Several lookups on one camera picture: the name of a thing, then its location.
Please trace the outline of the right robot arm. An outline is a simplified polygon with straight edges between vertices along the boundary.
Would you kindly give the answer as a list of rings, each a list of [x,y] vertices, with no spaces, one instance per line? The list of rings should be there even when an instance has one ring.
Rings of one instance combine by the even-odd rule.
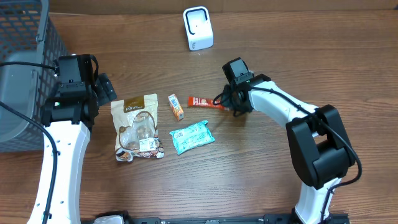
[[[228,80],[217,96],[235,117],[254,110],[264,113],[285,128],[292,165],[302,181],[297,204],[289,214],[269,214],[264,223],[349,223],[347,214],[332,214],[329,206],[348,169],[362,167],[349,141],[338,110],[332,105],[317,107],[281,90],[264,74],[255,75],[241,58],[223,65]]]

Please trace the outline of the beige snack bag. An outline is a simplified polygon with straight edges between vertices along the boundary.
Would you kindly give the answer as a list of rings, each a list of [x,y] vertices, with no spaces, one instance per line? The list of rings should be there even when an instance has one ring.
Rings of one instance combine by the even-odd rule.
[[[111,114],[117,133],[116,160],[132,162],[134,158],[161,159],[164,147],[159,139],[157,94],[113,101]]]

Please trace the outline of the teal wet wipes pack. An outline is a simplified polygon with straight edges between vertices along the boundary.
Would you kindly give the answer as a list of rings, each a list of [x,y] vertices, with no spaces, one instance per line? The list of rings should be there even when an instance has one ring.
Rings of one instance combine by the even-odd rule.
[[[215,138],[208,129],[207,124],[208,120],[202,120],[186,128],[170,132],[178,155],[196,147],[215,142]]]

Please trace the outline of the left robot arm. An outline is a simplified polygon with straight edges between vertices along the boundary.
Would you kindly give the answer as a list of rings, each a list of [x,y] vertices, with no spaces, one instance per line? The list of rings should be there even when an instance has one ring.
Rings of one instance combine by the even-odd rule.
[[[29,223],[80,223],[83,160],[95,117],[102,105],[116,99],[113,86],[100,73],[94,55],[59,57],[59,77],[40,108],[44,158]]]

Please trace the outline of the orange small box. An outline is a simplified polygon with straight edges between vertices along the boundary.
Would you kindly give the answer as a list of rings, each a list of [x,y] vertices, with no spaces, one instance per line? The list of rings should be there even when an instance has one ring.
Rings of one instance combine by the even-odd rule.
[[[184,112],[175,94],[168,96],[169,104],[177,121],[184,119]]]

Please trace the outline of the red snack bar packet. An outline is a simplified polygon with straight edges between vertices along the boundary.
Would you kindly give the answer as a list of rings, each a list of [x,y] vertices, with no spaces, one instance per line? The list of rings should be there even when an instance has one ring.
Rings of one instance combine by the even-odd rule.
[[[216,100],[216,105],[213,103],[212,99],[208,98],[199,98],[195,96],[189,96],[188,97],[188,106],[189,107],[199,107],[199,108],[211,108],[211,109],[218,109],[218,110],[225,110],[228,111],[228,108],[219,105],[220,101]]]

